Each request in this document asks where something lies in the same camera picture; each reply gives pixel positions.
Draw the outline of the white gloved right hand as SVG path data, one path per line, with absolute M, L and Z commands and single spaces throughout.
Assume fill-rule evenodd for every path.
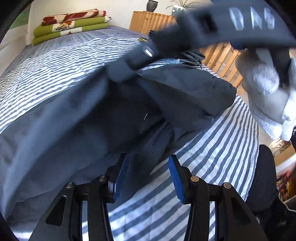
M 271 139 L 289 141 L 295 127 L 295 59 L 289 49 L 248 49 L 235 65 L 256 122 Z

